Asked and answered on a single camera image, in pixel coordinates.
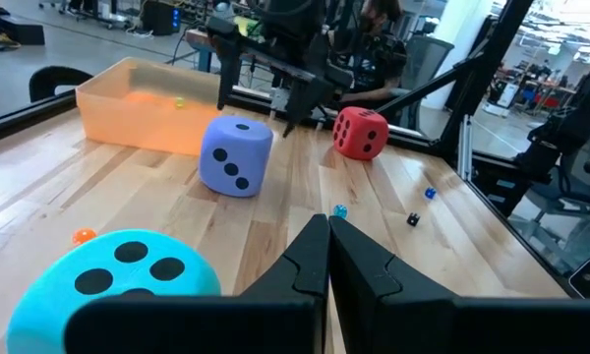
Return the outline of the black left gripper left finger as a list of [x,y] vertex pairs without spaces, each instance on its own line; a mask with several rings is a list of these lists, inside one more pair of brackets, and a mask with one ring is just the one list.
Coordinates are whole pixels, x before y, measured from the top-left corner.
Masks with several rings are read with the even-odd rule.
[[316,214],[237,296],[123,294],[73,314],[69,353],[321,353],[330,227]]

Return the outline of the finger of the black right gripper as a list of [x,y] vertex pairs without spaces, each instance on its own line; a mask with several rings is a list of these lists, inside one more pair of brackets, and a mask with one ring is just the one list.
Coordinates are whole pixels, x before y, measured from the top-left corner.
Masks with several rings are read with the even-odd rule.
[[214,37],[214,48],[221,63],[217,109],[222,110],[238,83],[241,48],[237,41],[220,35]]
[[294,81],[286,103],[287,125],[282,134],[283,138],[319,104],[328,100],[334,92],[334,85],[323,78],[314,78],[310,82]]

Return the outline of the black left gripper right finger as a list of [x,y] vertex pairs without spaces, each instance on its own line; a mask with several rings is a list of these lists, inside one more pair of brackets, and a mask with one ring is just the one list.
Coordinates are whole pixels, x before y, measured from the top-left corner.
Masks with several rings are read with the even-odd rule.
[[457,295],[333,216],[330,281],[349,353],[590,353],[590,300]]

